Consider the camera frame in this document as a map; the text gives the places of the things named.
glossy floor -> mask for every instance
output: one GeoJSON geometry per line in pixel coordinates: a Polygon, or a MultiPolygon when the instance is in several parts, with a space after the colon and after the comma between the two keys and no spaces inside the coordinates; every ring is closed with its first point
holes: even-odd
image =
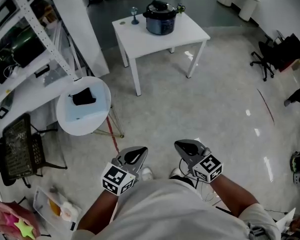
{"type": "MultiPolygon", "coordinates": [[[[200,138],[223,161],[224,174],[252,192],[266,209],[290,210],[300,195],[289,168],[292,152],[300,150],[300,104],[284,107],[283,102],[300,87],[300,70],[275,72],[273,79],[263,82],[261,68],[249,65],[256,48],[250,37],[240,35],[208,41],[187,79],[185,70],[195,48],[177,47],[174,54],[164,50],[137,59],[139,97],[118,48],[105,53],[110,74],[102,79],[125,130],[125,137],[117,139],[118,148],[148,147],[144,165],[156,178],[167,178],[180,161],[174,141],[200,138]]],[[[62,151],[68,170],[44,168],[43,178],[28,178],[32,189],[21,180],[5,187],[0,177],[3,200],[20,200],[24,194],[31,200],[36,185],[54,185],[86,211],[102,191],[100,175],[106,163],[116,155],[112,139],[95,134],[75,137],[61,129],[43,138],[47,160],[62,164],[62,151]]],[[[199,184],[198,190],[211,204],[220,200],[209,194],[208,185],[199,184]]]]}
{"type": "MultiPolygon", "coordinates": [[[[238,12],[225,7],[217,0],[161,0],[176,6],[182,3],[186,13],[202,28],[207,27],[255,27],[238,17],[238,12]]],[[[105,0],[87,7],[94,33],[102,50],[117,46],[113,21],[131,16],[131,7],[138,8],[138,14],[145,12],[152,0],[105,0]]]]}

black chair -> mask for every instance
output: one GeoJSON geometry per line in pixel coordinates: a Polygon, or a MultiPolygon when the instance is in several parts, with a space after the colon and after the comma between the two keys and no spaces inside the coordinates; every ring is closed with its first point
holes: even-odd
{"type": "Polygon", "coordinates": [[[5,186],[11,186],[17,179],[22,178],[24,184],[31,188],[25,177],[37,175],[38,169],[51,167],[68,169],[46,161],[41,135],[56,132],[58,129],[38,130],[30,123],[30,115],[23,114],[3,130],[0,143],[0,173],[5,186]],[[31,127],[36,133],[31,135],[31,127]]]}
{"type": "Polygon", "coordinates": [[[271,78],[275,76],[271,66],[273,66],[276,70],[279,69],[282,72],[295,60],[300,59],[300,41],[294,34],[288,36],[280,44],[273,43],[273,40],[267,35],[266,38],[266,42],[259,42],[259,48],[263,57],[254,51],[251,53],[251,55],[256,55],[259,60],[255,60],[250,63],[250,66],[253,66],[254,64],[260,64],[263,66],[263,81],[267,81],[268,70],[271,78]]]}

white board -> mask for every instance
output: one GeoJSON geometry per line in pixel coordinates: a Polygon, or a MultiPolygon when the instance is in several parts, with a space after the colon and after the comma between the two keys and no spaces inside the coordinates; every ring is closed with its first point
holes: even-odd
{"type": "Polygon", "coordinates": [[[109,73],[82,0],[53,0],[63,23],[95,77],[109,73]]]}

pink bag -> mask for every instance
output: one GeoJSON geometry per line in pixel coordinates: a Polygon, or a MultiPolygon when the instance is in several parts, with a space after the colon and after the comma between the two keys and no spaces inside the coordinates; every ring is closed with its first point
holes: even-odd
{"type": "Polygon", "coordinates": [[[20,230],[6,225],[6,214],[12,214],[18,219],[22,219],[27,225],[32,226],[32,233],[35,238],[40,236],[39,227],[35,215],[17,204],[16,202],[0,202],[0,232],[7,236],[14,237],[19,240],[31,240],[30,237],[22,237],[20,230]]]}

wall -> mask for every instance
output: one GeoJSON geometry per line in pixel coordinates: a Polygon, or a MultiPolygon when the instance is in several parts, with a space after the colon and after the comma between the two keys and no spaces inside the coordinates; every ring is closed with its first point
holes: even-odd
{"type": "MultiPolygon", "coordinates": [[[[243,0],[233,3],[241,7],[243,0]]],[[[279,30],[284,36],[294,33],[300,39],[300,0],[259,0],[252,18],[273,38],[279,30]]]]}
{"type": "Polygon", "coordinates": [[[82,0],[53,0],[63,23],[84,60],[96,77],[109,73],[109,68],[101,51],[82,0]]]}

